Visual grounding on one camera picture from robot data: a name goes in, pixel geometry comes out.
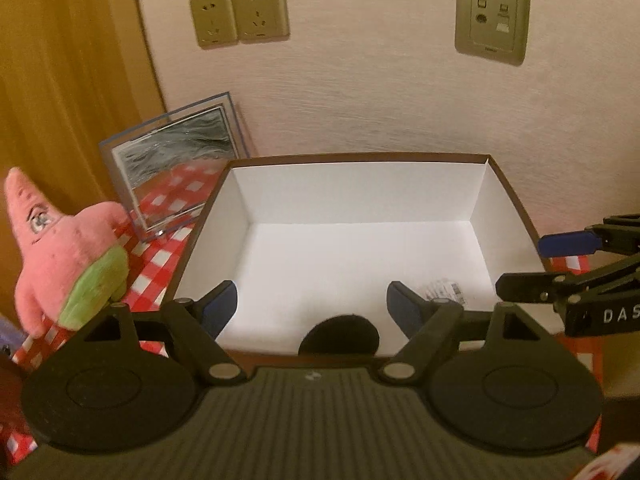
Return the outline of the wooden door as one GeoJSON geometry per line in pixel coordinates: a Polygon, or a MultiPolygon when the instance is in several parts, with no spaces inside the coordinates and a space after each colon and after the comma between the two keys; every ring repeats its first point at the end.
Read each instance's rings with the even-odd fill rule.
{"type": "Polygon", "coordinates": [[[138,0],[1,0],[1,169],[62,211],[115,198],[100,142],[164,109],[138,0]]]}

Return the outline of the network wall socket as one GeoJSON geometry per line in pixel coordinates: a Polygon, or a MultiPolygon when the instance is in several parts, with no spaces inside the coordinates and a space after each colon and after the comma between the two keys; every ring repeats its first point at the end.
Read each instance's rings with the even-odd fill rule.
{"type": "Polygon", "coordinates": [[[521,66],[530,0],[457,0],[454,46],[459,53],[521,66]]]}

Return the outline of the framed picture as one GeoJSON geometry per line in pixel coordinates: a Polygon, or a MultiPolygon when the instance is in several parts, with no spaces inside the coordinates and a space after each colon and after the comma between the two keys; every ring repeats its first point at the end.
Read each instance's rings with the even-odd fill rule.
{"type": "Polygon", "coordinates": [[[228,162],[252,154],[228,92],[111,136],[100,151],[145,242],[194,221],[228,162]]]}

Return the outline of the pink Patrick star plush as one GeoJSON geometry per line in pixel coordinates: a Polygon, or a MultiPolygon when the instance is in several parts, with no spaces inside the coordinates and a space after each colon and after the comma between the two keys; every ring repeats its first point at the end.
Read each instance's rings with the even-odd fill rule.
{"type": "Polygon", "coordinates": [[[116,202],[63,214],[17,167],[4,180],[12,232],[23,259],[15,286],[21,324],[34,338],[51,321],[79,330],[126,294],[128,252],[116,236],[128,216],[116,202]]]}

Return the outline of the black round powder puff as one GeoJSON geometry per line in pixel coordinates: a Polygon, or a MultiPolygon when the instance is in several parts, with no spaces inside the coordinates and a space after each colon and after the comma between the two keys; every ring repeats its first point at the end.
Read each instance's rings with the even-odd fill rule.
{"type": "Polygon", "coordinates": [[[380,334],[369,320],[356,314],[344,314],[314,326],[300,343],[298,354],[374,356],[379,346],[380,334]]]}

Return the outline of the brown cardboard box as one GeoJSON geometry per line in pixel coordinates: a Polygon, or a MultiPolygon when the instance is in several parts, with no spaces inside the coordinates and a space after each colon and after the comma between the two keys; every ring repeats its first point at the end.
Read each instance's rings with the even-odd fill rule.
{"type": "Polygon", "coordinates": [[[172,277],[168,299],[238,290],[219,336],[229,351],[292,356],[315,325],[358,314],[380,355],[406,337],[386,308],[400,281],[418,294],[456,283],[488,311],[501,275],[544,272],[538,235],[487,155],[382,153],[237,160],[224,168],[172,277]]]}

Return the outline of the double wall socket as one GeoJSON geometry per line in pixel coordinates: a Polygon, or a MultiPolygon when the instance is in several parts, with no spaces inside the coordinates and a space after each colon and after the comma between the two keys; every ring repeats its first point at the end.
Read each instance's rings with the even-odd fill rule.
{"type": "Polygon", "coordinates": [[[202,49],[285,40],[291,35],[286,0],[190,0],[190,10],[196,43],[202,49]]]}

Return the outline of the cotton swabs plastic pack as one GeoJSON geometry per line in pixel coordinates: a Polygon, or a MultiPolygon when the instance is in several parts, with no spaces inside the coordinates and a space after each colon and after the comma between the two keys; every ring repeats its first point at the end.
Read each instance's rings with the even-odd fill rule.
{"type": "Polygon", "coordinates": [[[466,304],[460,285],[449,278],[429,282],[425,287],[425,298],[427,300],[449,299],[457,304],[466,304]]]}

